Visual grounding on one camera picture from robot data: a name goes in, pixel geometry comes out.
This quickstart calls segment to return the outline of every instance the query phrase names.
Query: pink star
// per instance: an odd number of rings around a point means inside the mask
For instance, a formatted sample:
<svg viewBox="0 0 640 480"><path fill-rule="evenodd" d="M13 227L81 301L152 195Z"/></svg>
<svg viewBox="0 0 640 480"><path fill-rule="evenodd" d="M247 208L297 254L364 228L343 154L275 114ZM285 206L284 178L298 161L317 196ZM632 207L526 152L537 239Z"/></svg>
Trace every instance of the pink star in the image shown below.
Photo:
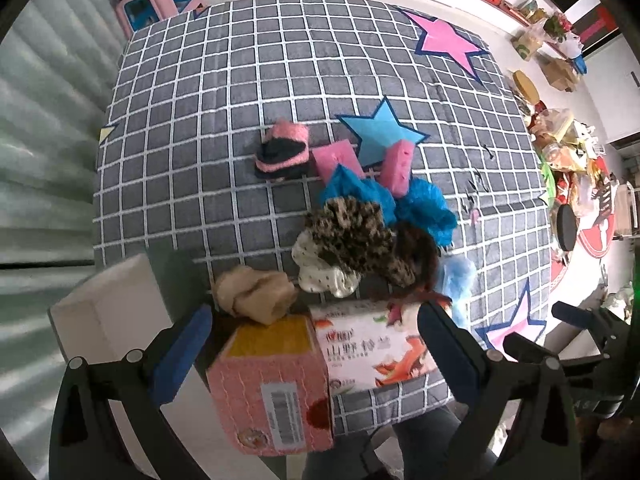
<svg viewBox="0 0 640 480"><path fill-rule="evenodd" d="M469 56L488 54L487 51L460 36L456 29L444 20L439 18L430 20L408 10L399 10L422 29L422 35L418 40L418 46L415 51L416 54L450 57L472 78L479 81L478 74L471 65Z"/></svg>
<svg viewBox="0 0 640 480"><path fill-rule="evenodd" d="M546 328L546 321L530 318L531 296L529 280L525 284L518 307L511 320L505 323L491 325L477 329L478 334L487 343L488 348L494 348L504 354L509 361L515 361L504 351L504 338L510 333L517 332L530 341L536 342Z"/></svg>

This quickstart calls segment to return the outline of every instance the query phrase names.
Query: screw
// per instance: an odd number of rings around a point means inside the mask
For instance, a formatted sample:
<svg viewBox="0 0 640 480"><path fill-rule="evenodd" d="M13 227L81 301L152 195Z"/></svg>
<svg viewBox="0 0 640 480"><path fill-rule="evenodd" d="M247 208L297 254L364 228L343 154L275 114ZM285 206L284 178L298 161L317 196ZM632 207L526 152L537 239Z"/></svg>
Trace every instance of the screw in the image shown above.
<svg viewBox="0 0 640 480"><path fill-rule="evenodd" d="M81 357L74 357L73 359L71 359L71 361L69 361L69 368L71 368L72 370L77 370L82 366L82 363L84 363L84 359L82 359Z"/></svg>
<svg viewBox="0 0 640 480"><path fill-rule="evenodd" d="M502 352L493 349L487 350L486 356L488 357L489 361L493 361L494 363L500 362L504 359L504 355L502 355Z"/></svg>
<svg viewBox="0 0 640 480"><path fill-rule="evenodd" d="M560 362L555 357L547 357L545 364L547 368L551 368L552 370L558 370L560 368Z"/></svg>
<svg viewBox="0 0 640 480"><path fill-rule="evenodd" d="M140 359L142 359L142 356L142 350L130 350L127 353L127 361L129 361L130 363L137 363L138 361L140 361Z"/></svg>

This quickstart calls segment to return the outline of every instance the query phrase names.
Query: pink plastic stool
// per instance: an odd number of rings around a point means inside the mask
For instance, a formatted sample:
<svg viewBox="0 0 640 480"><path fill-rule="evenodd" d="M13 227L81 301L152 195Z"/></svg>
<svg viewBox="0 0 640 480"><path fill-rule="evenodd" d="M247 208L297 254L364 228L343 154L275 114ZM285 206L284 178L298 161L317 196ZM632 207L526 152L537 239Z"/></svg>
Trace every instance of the pink plastic stool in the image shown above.
<svg viewBox="0 0 640 480"><path fill-rule="evenodd" d="M318 174L325 185L331 180L331 176L334 174L338 164L349 168L359 178L364 178L364 171L362 171L356 152L353 151L353 146L347 139L339 140L320 148L314 148L311 153L313 153L316 160Z"/></svg>
<svg viewBox="0 0 640 480"><path fill-rule="evenodd" d="M410 140L398 140L386 149L385 160L380 168L378 182L386 187L394 198L402 198L409 191L411 162L415 144Z"/></svg>
<svg viewBox="0 0 640 480"><path fill-rule="evenodd" d="M204 0L120 0L116 15L126 36L153 23L205 6Z"/></svg>

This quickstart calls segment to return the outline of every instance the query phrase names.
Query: yellow round lid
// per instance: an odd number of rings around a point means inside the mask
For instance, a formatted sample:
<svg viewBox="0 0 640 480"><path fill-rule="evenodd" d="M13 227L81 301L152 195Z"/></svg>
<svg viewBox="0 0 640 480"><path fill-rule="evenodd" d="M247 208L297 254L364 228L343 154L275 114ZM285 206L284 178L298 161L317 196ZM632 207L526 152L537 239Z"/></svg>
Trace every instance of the yellow round lid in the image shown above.
<svg viewBox="0 0 640 480"><path fill-rule="evenodd" d="M540 102L540 94L536 86L531 82L522 70L516 70L513 73L513 82L516 83L518 90L529 103L536 105Z"/></svg>

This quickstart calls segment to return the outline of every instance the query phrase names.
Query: bed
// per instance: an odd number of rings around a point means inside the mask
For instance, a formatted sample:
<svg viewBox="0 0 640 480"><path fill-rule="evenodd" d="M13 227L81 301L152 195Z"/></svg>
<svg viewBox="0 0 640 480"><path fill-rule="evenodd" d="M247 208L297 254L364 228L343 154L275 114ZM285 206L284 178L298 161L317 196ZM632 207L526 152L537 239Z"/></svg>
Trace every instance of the bed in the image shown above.
<svg viewBox="0 0 640 480"><path fill-rule="evenodd" d="M434 46L431 27L451 27L441 21L371 0L239 0L136 32L97 155L97 265L162 244L187 251L207 283L240 263L295 279L290 248L322 182L313 171L256 178L261 138L286 119L308 126L312 147L356 145L337 116L370 116L386 98L400 123L428 135L412 170L459 218L447 251L479 269L471 332L498 349L509 331L538 338L550 273L538 160L487 45L453 27L455 48ZM356 297L384 290L368 276ZM403 420L450 398L438 372L337 396L334 432Z"/></svg>

